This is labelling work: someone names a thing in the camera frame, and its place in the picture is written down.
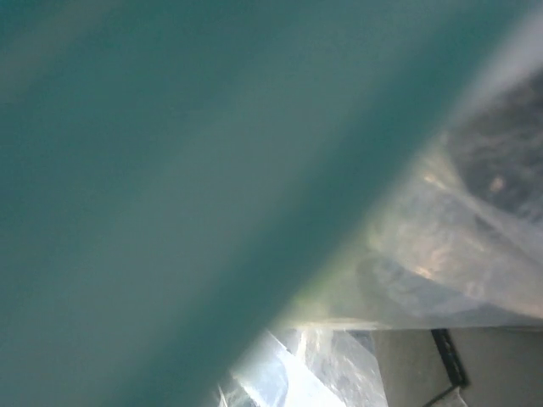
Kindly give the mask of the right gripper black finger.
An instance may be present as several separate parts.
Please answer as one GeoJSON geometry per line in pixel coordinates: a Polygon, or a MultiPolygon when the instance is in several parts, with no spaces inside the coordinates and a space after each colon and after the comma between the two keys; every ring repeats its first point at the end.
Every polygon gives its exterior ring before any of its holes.
{"type": "Polygon", "coordinates": [[[540,328],[375,331],[390,406],[540,406],[540,328]]]}

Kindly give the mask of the clear zip top bag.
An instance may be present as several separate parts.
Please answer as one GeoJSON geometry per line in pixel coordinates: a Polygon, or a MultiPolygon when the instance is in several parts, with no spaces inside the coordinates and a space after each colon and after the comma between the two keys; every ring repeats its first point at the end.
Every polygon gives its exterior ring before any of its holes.
{"type": "Polygon", "coordinates": [[[2,405],[198,404],[540,6],[2,2],[2,405]]]}

